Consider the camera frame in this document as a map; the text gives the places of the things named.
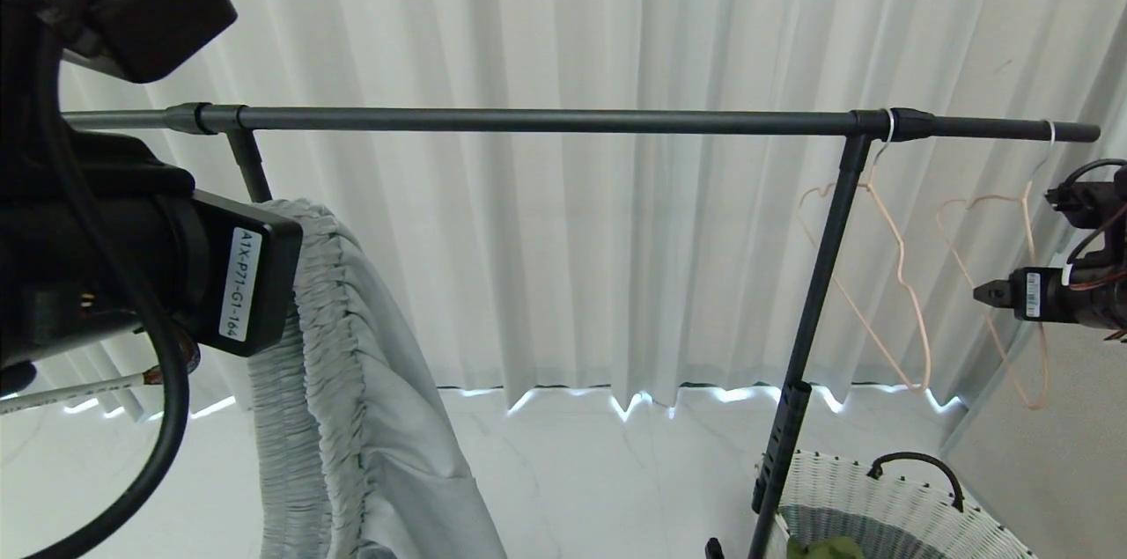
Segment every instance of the white label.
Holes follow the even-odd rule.
[[[1041,317],[1041,274],[1026,274],[1026,317],[1039,319]]]
[[[255,298],[255,275],[263,234],[234,228],[231,234],[231,258],[227,263],[227,289],[219,317],[219,334],[236,341],[246,341],[250,326],[250,303]]]

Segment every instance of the black metal rod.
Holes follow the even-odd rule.
[[[897,141],[928,136],[1048,141],[1046,122],[935,117],[896,108]],[[166,110],[66,113],[77,130],[184,131],[185,106]],[[420,108],[254,108],[197,105],[197,133],[251,131],[509,131],[509,133],[853,135],[888,133],[886,110],[734,113],[733,110],[499,110]],[[1091,143],[1099,126],[1056,123],[1063,143]]]
[[[247,193],[255,203],[273,201],[270,184],[266,180],[266,170],[263,169],[263,156],[258,152],[258,142],[255,141],[254,131],[233,130],[227,133],[227,141],[231,145],[231,153],[234,154],[234,162],[242,172],[242,183],[247,186]]]
[[[829,214],[826,218],[826,225],[822,230],[822,243],[818,246],[818,255],[814,260],[810,285],[806,290],[806,303],[802,307],[802,314],[798,321],[798,331],[795,335],[795,347],[790,353],[790,363],[787,366],[784,385],[802,382],[806,363],[810,358],[810,347],[814,346],[814,335],[818,329],[818,319],[822,317],[822,307],[826,303],[826,293],[829,291],[829,282],[834,275],[834,265],[837,263],[837,252],[841,250],[842,239],[845,237],[845,227],[849,223],[850,210],[853,208],[857,184],[861,180],[861,170],[864,169],[864,161],[869,157],[870,145],[872,145],[872,137],[870,136],[845,139],[845,148],[842,150],[841,166],[837,172],[837,186],[834,188],[833,198],[829,201]],[[784,403],[779,403],[777,411],[791,411],[791,408],[784,406]],[[805,415],[805,405],[798,411],[800,411],[799,418],[801,415]],[[793,440],[798,440],[797,431],[793,433]],[[752,538],[752,548],[747,554],[749,559],[762,559],[766,552],[767,542],[771,538],[771,526],[774,525],[774,514],[778,511],[779,500],[782,498],[787,473],[790,471],[790,452],[795,450],[793,444],[796,443],[784,443],[784,446],[780,447],[783,454],[773,463],[771,473],[772,476],[777,476],[778,479],[766,482],[766,490],[763,494],[758,517],[755,521],[755,536]],[[761,478],[766,481],[767,478],[763,478],[763,473],[765,471],[761,471]]]

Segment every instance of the curtain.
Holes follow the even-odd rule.
[[[1075,121],[1092,95],[1106,95],[1127,2],[232,1],[239,21],[165,81],[137,87],[66,69],[64,108],[906,106]],[[246,199],[222,136],[139,136],[201,188]],[[440,385],[504,387],[511,403],[535,385],[610,385],[622,407],[642,391],[672,403],[685,382],[781,382],[815,254],[795,218],[798,198],[834,179],[842,147],[781,136],[258,137],[276,197],[326,203],[355,231]],[[878,186],[907,243],[905,277],[921,295],[941,401],[980,353],[984,330],[938,236],[938,206],[1020,194],[1047,156],[1040,193],[1094,151],[928,139],[881,158]],[[827,203],[807,203],[816,231]],[[1051,245],[1059,218],[1039,199],[1032,206],[1037,237]],[[980,282],[1028,263],[1018,210],[951,213],[946,223]],[[859,194],[837,274],[919,381],[920,334],[895,260],[894,239]],[[249,398],[237,360],[204,357],[193,375],[197,403]],[[126,337],[57,357],[46,373],[63,382],[152,358],[144,339]],[[898,382],[835,292],[808,379],[838,398],[851,382]],[[159,398],[103,405],[114,403],[140,416]]]

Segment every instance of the wire hanger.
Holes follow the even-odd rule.
[[[1029,180],[1026,181],[1026,190],[1022,192],[1020,198],[1014,198],[1011,195],[979,195],[979,197],[974,198],[974,201],[967,201],[966,198],[953,198],[952,201],[947,201],[939,206],[935,211],[935,224],[939,227],[940,233],[943,236],[943,241],[947,242],[947,248],[951,251],[951,256],[955,258],[955,263],[959,266],[959,270],[962,272],[962,277],[966,278],[967,284],[971,289],[975,287],[975,281],[970,277],[970,273],[967,272],[966,264],[962,261],[962,257],[959,256],[958,250],[955,248],[955,243],[951,241],[950,234],[943,228],[943,211],[950,205],[957,205],[962,203],[964,211],[970,211],[978,203],[986,201],[1004,201],[1008,203],[1019,203],[1021,205],[1022,218],[1026,225],[1026,247],[1029,251],[1029,260],[1032,264],[1037,264],[1037,245],[1033,242],[1033,227],[1029,218],[1029,194],[1033,188],[1033,180],[1037,178],[1037,174],[1045,167],[1048,161],[1049,156],[1053,154],[1053,148],[1056,145],[1056,124],[1048,119],[1045,121],[1049,126],[1049,145],[1045,150],[1045,157],[1033,167],[1033,170],[1029,174]],[[986,303],[978,303],[982,307],[983,320],[986,321],[986,328],[990,330],[991,338],[994,341],[994,347],[997,351],[1000,357],[1002,357],[1002,366],[1005,369],[1005,378],[1013,383],[1014,389],[1018,391],[1018,396],[1021,397],[1021,402],[1026,408],[1031,410],[1042,409],[1048,399],[1049,392],[1049,339],[1045,331],[1045,325],[1040,321],[1037,322],[1037,334],[1040,339],[1041,347],[1041,390],[1038,394],[1036,401],[1030,401],[1029,396],[1026,393],[1026,389],[1018,381],[1017,376],[1013,374],[1013,364],[1010,362],[1006,355],[1005,347],[1002,344],[1002,338],[999,336],[997,327],[994,326],[994,316],[997,311],[991,309]]]
[[[858,183],[858,187],[864,189],[866,193],[868,193],[869,195],[872,195],[872,201],[877,205],[877,211],[880,211],[881,218],[885,219],[885,223],[888,224],[888,229],[893,231],[893,234],[896,238],[896,246],[897,246],[896,282],[899,284],[899,286],[902,286],[902,289],[907,291],[912,300],[912,307],[913,310],[915,311],[916,322],[920,328],[921,343],[923,344],[924,370],[923,370],[923,379],[921,382],[913,383],[908,379],[907,374],[904,373],[899,364],[896,362],[896,360],[893,357],[888,348],[885,346],[885,343],[881,341],[880,337],[877,336],[877,331],[872,329],[872,325],[869,322],[869,319],[866,319],[864,313],[862,313],[861,309],[858,308],[857,302],[853,301],[853,298],[851,298],[849,292],[845,291],[845,286],[843,286],[841,281],[837,280],[837,275],[834,274],[832,278],[834,286],[836,286],[837,291],[841,292],[843,298],[845,298],[845,302],[849,303],[849,307],[851,309],[853,309],[853,313],[857,314],[857,318],[861,321],[861,325],[864,326],[864,330],[868,331],[869,337],[872,338],[872,341],[881,351],[881,354],[885,354],[885,360],[887,360],[889,365],[893,366],[893,370],[896,372],[896,375],[899,376],[900,381],[905,383],[907,389],[914,391],[915,393],[923,393],[923,391],[931,385],[931,341],[928,338],[928,327],[923,321],[923,309],[920,307],[920,298],[917,296],[915,289],[913,289],[913,286],[909,283],[907,283],[904,278],[904,256],[905,256],[904,238],[900,234],[899,229],[897,229],[896,222],[893,221],[891,214],[888,213],[888,208],[885,206],[885,202],[881,201],[880,193],[873,185],[873,178],[876,178],[877,175],[877,167],[878,162],[880,162],[880,157],[881,154],[885,153],[885,150],[888,150],[888,145],[890,144],[890,142],[893,142],[893,136],[895,136],[896,134],[896,115],[893,113],[893,110],[889,110],[887,108],[885,110],[886,113],[888,113],[888,136],[885,139],[884,145],[881,145],[880,150],[877,151],[877,156],[872,160],[872,167],[870,167],[869,170],[869,179],[866,183]],[[806,198],[815,193],[817,193],[819,197],[825,198],[826,195],[829,194],[829,190],[833,189],[834,186],[836,185],[837,183],[829,183],[829,185],[826,185],[825,187],[815,187],[809,190],[806,190],[806,194],[802,194],[802,197],[799,198],[798,201],[798,222],[799,224],[802,225],[802,231],[806,231],[806,238],[809,239],[810,245],[813,245],[814,247],[818,246],[817,239],[814,238],[814,233],[813,231],[810,231],[810,227],[807,224],[806,219],[802,218],[802,205],[806,203]]]

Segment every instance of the vertical pole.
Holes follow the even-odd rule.
[[[850,210],[853,207],[853,197],[857,195],[857,184],[861,180],[861,170],[864,169],[870,145],[872,145],[872,139],[869,135],[845,137],[845,148],[842,150],[841,166],[837,172],[837,186],[834,188],[834,195],[829,202],[826,225],[822,230],[822,245],[818,247],[818,255],[814,261],[814,274],[810,275],[810,285],[806,291],[806,303],[802,307],[802,317],[798,322],[798,331],[795,336],[795,347],[787,366],[782,397],[779,409],[775,411],[774,425],[771,428],[771,437],[767,441],[767,450],[760,477],[755,481],[752,508],[758,514],[758,517],[755,521],[755,536],[752,538],[748,559],[763,559],[771,538],[774,514],[782,497],[783,485],[787,482],[791,456],[798,444],[798,433],[802,426],[806,403],[810,396],[810,387],[802,381],[806,362],[810,358],[810,346],[814,345],[814,335],[818,329],[818,319],[822,317],[822,307],[826,302],[826,293],[829,291],[834,263],[837,261],[837,252],[841,250],[842,238],[845,236]]]
[[[242,172],[247,193],[254,203],[265,203],[274,198],[269,183],[266,181],[266,170],[263,169],[263,156],[258,152],[258,142],[254,131],[232,130],[227,133],[227,142],[231,145],[234,162]]]

